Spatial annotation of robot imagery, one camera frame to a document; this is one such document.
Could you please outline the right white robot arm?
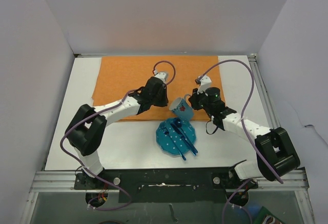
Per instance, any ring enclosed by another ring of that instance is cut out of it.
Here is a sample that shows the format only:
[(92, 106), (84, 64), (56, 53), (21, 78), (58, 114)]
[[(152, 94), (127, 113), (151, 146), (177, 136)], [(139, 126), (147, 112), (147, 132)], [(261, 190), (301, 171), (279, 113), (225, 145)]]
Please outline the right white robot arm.
[(239, 188), (249, 178), (275, 181), (277, 176), (282, 177), (300, 166), (299, 156), (284, 128), (273, 129), (243, 119), (221, 100), (219, 88), (210, 87), (203, 92), (195, 88), (189, 102), (194, 110), (204, 110), (217, 130), (234, 133), (254, 148), (255, 160), (232, 166), (228, 175), (231, 186)]

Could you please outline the blue plastic spoon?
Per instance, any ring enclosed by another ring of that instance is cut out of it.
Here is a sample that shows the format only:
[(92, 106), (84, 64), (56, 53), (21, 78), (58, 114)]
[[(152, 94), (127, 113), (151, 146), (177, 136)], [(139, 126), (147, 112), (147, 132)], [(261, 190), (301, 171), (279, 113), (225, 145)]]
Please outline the blue plastic spoon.
[(192, 154), (194, 156), (197, 155), (198, 151), (194, 147), (194, 145), (191, 143), (191, 141), (188, 139), (188, 137), (185, 135), (183, 129), (182, 129), (182, 123), (180, 118), (174, 118), (173, 122), (171, 123), (171, 127), (174, 129), (174, 131), (180, 135), (181, 139), (184, 140), (187, 147), (190, 149)]

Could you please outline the orange cloth placemat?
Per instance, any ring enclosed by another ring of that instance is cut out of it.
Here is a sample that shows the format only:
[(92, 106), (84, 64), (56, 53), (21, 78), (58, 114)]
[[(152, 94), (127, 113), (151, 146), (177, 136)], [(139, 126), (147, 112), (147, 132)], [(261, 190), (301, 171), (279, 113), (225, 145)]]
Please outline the orange cloth placemat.
[(195, 82), (218, 56), (105, 56), (93, 92), (93, 106), (120, 100), (131, 90), (142, 113), (122, 121), (165, 120), (174, 117), (170, 104), (199, 88)]

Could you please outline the blue white mug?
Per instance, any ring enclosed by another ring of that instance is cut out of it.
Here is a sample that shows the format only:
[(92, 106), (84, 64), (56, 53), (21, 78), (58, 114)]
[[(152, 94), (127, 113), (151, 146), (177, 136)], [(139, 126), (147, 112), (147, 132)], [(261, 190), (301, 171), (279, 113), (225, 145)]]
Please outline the blue white mug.
[(169, 106), (169, 110), (180, 119), (190, 121), (194, 116), (194, 111), (187, 103), (187, 97), (191, 97), (191, 95), (186, 94), (184, 97), (176, 98)]

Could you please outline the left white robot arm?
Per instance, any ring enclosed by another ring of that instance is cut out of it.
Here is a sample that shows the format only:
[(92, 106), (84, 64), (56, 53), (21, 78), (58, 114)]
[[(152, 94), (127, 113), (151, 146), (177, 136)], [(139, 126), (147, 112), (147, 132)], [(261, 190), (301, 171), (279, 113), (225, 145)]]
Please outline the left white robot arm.
[(100, 163), (97, 149), (103, 138), (105, 128), (123, 118), (139, 115), (151, 106), (166, 107), (167, 76), (160, 72), (148, 79), (144, 87), (129, 91), (123, 99), (107, 105), (91, 107), (82, 105), (70, 124), (65, 136), (78, 154), (76, 158), (82, 163), (87, 174), (86, 183), (92, 188), (100, 188), (104, 184), (104, 168)]

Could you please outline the blue plastic knife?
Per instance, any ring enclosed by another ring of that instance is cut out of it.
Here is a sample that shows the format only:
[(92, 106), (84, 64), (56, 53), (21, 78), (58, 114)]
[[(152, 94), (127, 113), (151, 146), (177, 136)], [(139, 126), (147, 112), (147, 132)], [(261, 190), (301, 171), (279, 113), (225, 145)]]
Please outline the blue plastic knife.
[(180, 135), (180, 138), (184, 141), (184, 143), (189, 148), (189, 150), (192, 152), (192, 154), (194, 156), (196, 156), (197, 155), (197, 151), (194, 148), (193, 144), (191, 144), (190, 142), (188, 142), (188, 140), (185, 138), (185, 136), (183, 135), (183, 133), (179, 129), (177, 129), (176, 132)]

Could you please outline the blue plastic fork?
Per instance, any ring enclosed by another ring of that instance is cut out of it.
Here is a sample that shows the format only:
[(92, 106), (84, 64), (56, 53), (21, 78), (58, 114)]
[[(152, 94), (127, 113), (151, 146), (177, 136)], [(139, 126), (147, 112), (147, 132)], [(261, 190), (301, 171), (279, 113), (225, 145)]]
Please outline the blue plastic fork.
[(179, 155), (183, 158), (184, 161), (186, 161), (186, 157), (184, 156), (184, 154), (181, 152), (180, 148), (178, 147), (178, 145), (176, 144), (176, 141), (171, 137), (170, 133), (169, 133), (169, 130), (167, 129), (167, 127), (165, 126), (160, 126), (163, 133), (165, 134), (165, 136), (167, 136), (172, 144), (173, 144), (173, 147), (178, 151)]

